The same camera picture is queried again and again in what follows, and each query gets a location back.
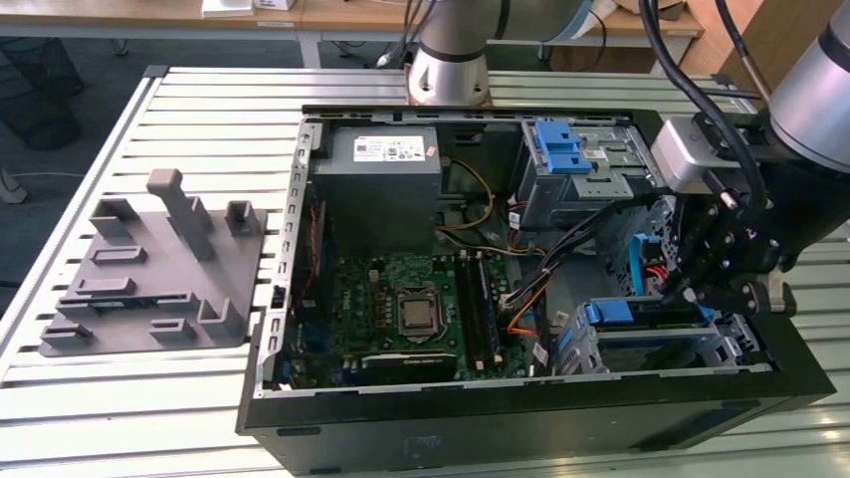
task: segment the red wire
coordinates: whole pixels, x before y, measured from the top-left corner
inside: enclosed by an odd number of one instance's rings
[[[301,307],[301,302],[304,302],[304,298],[307,297],[307,292],[309,291],[309,286],[313,283],[313,278],[316,277],[316,206],[309,206],[309,218],[311,218],[311,226],[309,226],[309,277],[307,278],[307,284],[304,284],[304,289],[301,289],[301,297],[297,300],[295,305],[295,309]]]
[[[667,280],[667,272],[659,267],[647,267],[647,271],[659,278],[662,282]]]

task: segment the ram slot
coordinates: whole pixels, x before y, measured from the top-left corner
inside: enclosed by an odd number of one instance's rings
[[[463,328],[463,345],[467,366],[484,370],[494,366],[492,335],[488,314],[492,304],[487,300],[488,290],[480,269],[480,261],[474,257],[458,257],[454,261],[458,307]]]

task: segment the sticker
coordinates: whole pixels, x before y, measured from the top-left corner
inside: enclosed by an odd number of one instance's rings
[[[570,319],[570,314],[567,314],[566,312],[558,311],[555,313],[555,320],[551,321],[552,327],[566,327],[568,319]]]
[[[518,212],[508,212],[507,213],[507,224],[508,224],[511,229],[519,230],[519,221],[520,220],[522,220],[522,216],[519,215]]]
[[[355,139],[355,162],[424,160],[426,139],[422,136],[358,136]]]
[[[292,22],[256,22],[256,26],[269,28],[293,28],[295,24]]]
[[[534,344],[534,351],[531,351],[531,353],[534,354],[534,357],[538,359],[540,363],[543,364],[548,363],[548,352],[546,351],[543,346],[540,346],[539,342]]]
[[[606,159],[604,149],[584,149],[582,151],[584,153],[584,159]]]

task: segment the white box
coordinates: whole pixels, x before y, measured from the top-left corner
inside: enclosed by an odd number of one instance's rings
[[[245,17],[253,15],[251,0],[203,0],[200,16],[203,18]]]
[[[253,0],[256,8],[271,8],[272,10],[288,10],[296,0]]]

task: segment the green circuit board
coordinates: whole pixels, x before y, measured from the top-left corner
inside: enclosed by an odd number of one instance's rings
[[[344,385],[340,374],[328,371],[340,358],[411,351],[455,355],[456,380],[522,374],[527,364],[519,342],[502,348],[499,366],[475,370],[466,363],[454,260],[450,255],[387,255],[339,260],[332,278],[329,349],[320,357],[312,356],[309,366],[317,386]],[[508,291],[503,259],[490,258],[486,268],[487,287],[498,297]],[[400,303],[410,294],[434,297],[439,312],[435,333],[414,340],[400,331]]]

